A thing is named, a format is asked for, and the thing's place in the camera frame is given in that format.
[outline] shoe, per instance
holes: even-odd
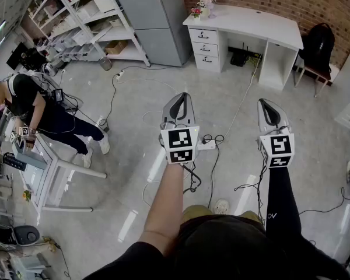
[[[91,166],[92,153],[93,153],[92,148],[88,148],[88,153],[82,156],[82,159],[84,161],[84,168],[89,168]]]
[[[104,138],[99,141],[99,144],[103,155],[106,155],[110,149],[109,135],[107,133],[104,132]]]
[[[227,215],[229,210],[229,203],[225,199],[219,199],[214,206],[215,215]]]
[[[348,161],[348,165],[347,165],[347,167],[346,167],[346,171],[349,173],[349,171],[350,171],[350,161]]]

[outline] potted flower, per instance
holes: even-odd
[[[200,21],[200,16],[201,16],[202,10],[198,9],[198,8],[192,8],[192,14],[191,16],[193,17],[193,19],[197,22]]]
[[[202,12],[202,17],[203,18],[207,18],[210,14],[210,7],[213,4],[213,0],[199,0],[199,2],[197,2],[197,5],[199,5],[199,7],[201,8],[201,12]]]

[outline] gray floor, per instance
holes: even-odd
[[[67,93],[84,101],[82,111],[95,121],[109,112],[113,94],[112,76],[128,65],[141,62],[116,61],[113,69],[104,72],[97,64],[72,62],[66,67],[61,86]],[[253,67],[225,65],[222,73],[199,71],[191,58],[182,68],[144,71],[128,68],[120,82],[135,78],[152,78],[168,83],[178,92],[188,92],[193,100],[200,135],[225,134],[248,87]],[[92,213],[43,212],[38,228],[43,235],[52,236],[62,247],[73,280],[89,273],[120,256],[141,234],[149,207],[142,200],[144,186],[160,151],[158,144],[160,111],[174,96],[175,91],[156,80],[131,80],[116,84],[117,93],[108,119],[111,149],[103,156],[97,143],[92,168],[106,171],[106,179],[74,174],[62,205],[91,206]],[[299,211],[327,210],[339,205],[340,188],[346,187],[345,169],[350,159],[350,131],[333,121],[329,107],[337,95],[337,86],[326,87],[320,97],[313,98],[314,83],[303,77],[298,88],[290,76],[284,90],[277,92],[258,85],[255,79],[234,122],[226,141],[220,146],[220,158],[215,169],[214,192],[211,207],[219,198],[230,203],[234,214],[243,191],[233,189],[246,183],[249,175],[258,177],[262,158],[257,150],[259,133],[257,101],[267,98],[287,112],[295,135],[295,158],[289,168],[293,192]],[[202,184],[195,193],[184,196],[184,208],[192,204],[207,205],[211,193],[210,173],[217,156],[216,150],[202,152],[196,160],[195,172]],[[154,180],[159,180],[165,164],[162,163]],[[184,187],[190,184],[189,177]],[[20,180],[17,193],[22,194]],[[149,184],[143,195],[152,202],[158,183]],[[261,186],[262,208],[265,216],[268,193],[268,173]],[[257,211],[255,190],[248,192],[243,210]],[[36,224],[34,209],[24,205],[27,223]],[[128,216],[135,219],[124,236],[122,228]],[[340,262],[350,252],[350,201],[330,213],[304,213],[300,216],[303,235],[316,241],[316,246]],[[45,253],[52,265],[53,279],[66,279],[60,252]]]

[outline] black sleeve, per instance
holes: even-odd
[[[127,251],[117,260],[105,265],[105,267],[90,274],[84,280],[100,280],[110,279],[118,272],[124,272],[125,275],[135,273],[138,271],[159,271],[164,269],[165,258],[162,253],[154,246],[142,241],[134,243]]]
[[[36,94],[39,92],[39,86],[32,78],[22,73],[14,78],[13,89],[21,101],[31,105],[34,103]]]

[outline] table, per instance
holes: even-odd
[[[196,21],[189,16],[183,22],[190,32],[197,68],[221,72],[228,47],[233,45],[229,33],[238,34],[243,42],[253,37],[265,45],[258,82],[282,90],[299,49],[303,49],[297,23],[271,13],[229,5],[215,5],[213,14],[216,17],[212,19]]]
[[[42,210],[92,212],[93,209],[91,207],[60,206],[65,186],[74,172],[81,172],[103,179],[106,178],[106,173],[87,169],[60,159],[45,142],[41,134],[36,134],[36,137],[37,140],[32,151],[38,153],[44,159],[47,167],[43,170],[28,164],[26,170],[19,171],[19,173],[24,184],[24,189],[31,192],[31,203],[38,212],[38,219]],[[60,173],[61,170],[57,171],[59,168],[64,169],[63,174]]]

